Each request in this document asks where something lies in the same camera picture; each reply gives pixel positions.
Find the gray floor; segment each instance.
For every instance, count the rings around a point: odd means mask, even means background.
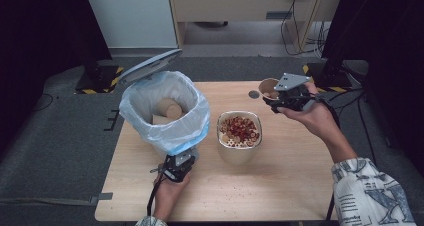
[[[211,28],[190,24],[183,55],[171,70],[181,71],[193,81],[262,80],[280,77],[283,72],[301,73],[301,66],[320,62],[319,52],[288,55],[281,39],[281,23],[236,23]],[[293,49],[285,35],[289,52]],[[149,54],[114,55],[114,61],[128,69],[153,56]],[[348,62],[366,72],[366,63]],[[53,198],[87,202],[102,190],[104,179],[122,127],[118,117],[118,86],[113,93],[78,95],[74,87],[83,72],[73,68],[51,77],[32,116],[22,128],[7,158],[0,165],[0,199]],[[355,87],[360,87],[352,80]],[[351,92],[333,101],[335,107],[354,100]],[[386,146],[385,135],[364,98],[357,104],[338,109],[343,132],[363,157],[374,158],[378,167],[396,178],[404,187],[417,225],[424,225],[424,178],[401,149]],[[369,144],[363,123],[370,135]],[[94,206],[0,204],[0,225],[133,225],[134,222],[104,223],[94,218]],[[319,225],[320,222],[303,222]],[[250,222],[225,225],[299,225],[298,222]]]

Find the white wall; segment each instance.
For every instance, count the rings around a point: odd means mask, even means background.
[[[177,48],[169,0],[89,0],[109,48]]]

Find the yellow warning tape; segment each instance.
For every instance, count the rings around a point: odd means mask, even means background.
[[[116,85],[118,84],[119,76],[121,76],[123,70],[124,70],[123,67],[118,67],[117,68],[116,73],[115,73],[115,78],[110,83],[110,87],[109,88],[104,88],[104,89],[100,89],[100,90],[83,89],[81,91],[75,91],[75,93],[76,94],[96,94],[96,93],[110,93],[110,92],[113,92],[113,90],[115,89]]]
[[[303,72],[305,73],[306,76],[310,77],[311,79],[309,80],[311,83],[315,83],[314,79],[312,78],[311,72],[309,71],[309,67],[308,65],[303,65]],[[318,92],[346,92],[348,91],[350,88],[343,88],[343,87],[317,87]]]

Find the person's left hand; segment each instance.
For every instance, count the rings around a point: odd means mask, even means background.
[[[155,195],[155,211],[153,217],[167,222],[174,206],[177,204],[181,192],[190,183],[190,172],[184,177],[181,183],[172,182],[165,176],[163,178],[165,179],[163,179],[164,181],[160,184]]]

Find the gray mat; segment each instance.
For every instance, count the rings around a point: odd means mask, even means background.
[[[145,58],[115,58],[115,62],[125,69],[143,60]],[[193,81],[262,80],[279,78],[283,72],[303,73],[302,66],[308,62],[319,60],[179,58],[168,70],[181,71]],[[36,106],[41,110],[33,112],[0,165],[0,198],[87,201],[101,192],[123,119],[118,117],[113,130],[105,129],[112,126],[109,118],[115,116],[113,110],[118,109],[125,88],[119,85],[109,94],[74,94],[74,87],[82,72],[83,68],[77,67],[55,75],[46,82],[44,92],[47,95],[43,95]],[[345,105],[359,93],[355,91],[343,95],[334,100],[334,105]],[[360,102],[378,166],[403,185],[417,225],[424,225],[423,178],[401,149],[386,146],[372,110],[363,99]],[[343,110],[340,121],[342,130],[358,154],[373,158],[356,103]],[[94,211],[94,207],[84,206],[0,205],[0,224],[108,225],[97,222]]]

